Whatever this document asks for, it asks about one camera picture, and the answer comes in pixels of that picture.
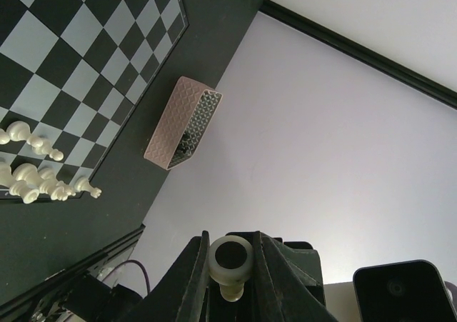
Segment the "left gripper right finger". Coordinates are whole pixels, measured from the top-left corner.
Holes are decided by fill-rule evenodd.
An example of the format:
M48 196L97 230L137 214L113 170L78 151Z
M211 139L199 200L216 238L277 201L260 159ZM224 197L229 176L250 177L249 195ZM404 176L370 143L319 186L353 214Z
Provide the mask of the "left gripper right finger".
M253 284L260 321L335 321L326 307L321 259L305 241L252 238Z

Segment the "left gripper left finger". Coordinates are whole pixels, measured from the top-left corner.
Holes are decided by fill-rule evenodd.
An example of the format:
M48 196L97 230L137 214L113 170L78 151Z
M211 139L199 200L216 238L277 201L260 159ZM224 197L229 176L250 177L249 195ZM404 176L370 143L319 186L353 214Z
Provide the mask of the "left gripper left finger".
M122 321L199 321L209 282L209 233L194 236L156 287Z

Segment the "white rook corner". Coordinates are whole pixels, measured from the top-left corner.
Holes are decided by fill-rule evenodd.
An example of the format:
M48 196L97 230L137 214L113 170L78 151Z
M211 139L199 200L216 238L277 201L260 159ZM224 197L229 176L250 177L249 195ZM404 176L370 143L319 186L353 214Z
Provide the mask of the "white rook corner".
M74 184L74 188L78 192L88 192L91 197L99 198L102 190L100 188L94 187L90 184L89 179L85 176L80 177Z

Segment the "white king side piece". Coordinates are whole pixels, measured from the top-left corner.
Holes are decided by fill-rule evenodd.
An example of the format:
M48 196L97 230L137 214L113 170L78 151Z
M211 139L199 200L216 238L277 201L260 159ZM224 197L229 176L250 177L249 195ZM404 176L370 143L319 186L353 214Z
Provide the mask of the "white king side piece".
M47 194L52 201L65 201L76 195L74 187L58 180L52 168L42 168L38 175L43 179L39 186L40 193Z

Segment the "black and white chessboard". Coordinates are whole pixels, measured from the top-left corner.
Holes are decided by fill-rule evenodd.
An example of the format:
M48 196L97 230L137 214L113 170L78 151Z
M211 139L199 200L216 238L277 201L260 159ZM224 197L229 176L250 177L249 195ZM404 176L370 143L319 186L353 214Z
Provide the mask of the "black and white chessboard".
M91 178L188 24L182 0L1 0L1 127L64 155L18 141L1 161Z

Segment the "white chess piece front row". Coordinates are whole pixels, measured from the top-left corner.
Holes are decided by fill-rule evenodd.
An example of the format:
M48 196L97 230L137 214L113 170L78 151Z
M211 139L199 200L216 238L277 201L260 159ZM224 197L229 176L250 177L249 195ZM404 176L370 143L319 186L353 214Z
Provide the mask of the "white chess piece front row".
M25 204L33 203L39 196L39 190L29 178L35 170L35 165L23 163L11 172L14 183L9 188L9 194L18 196Z

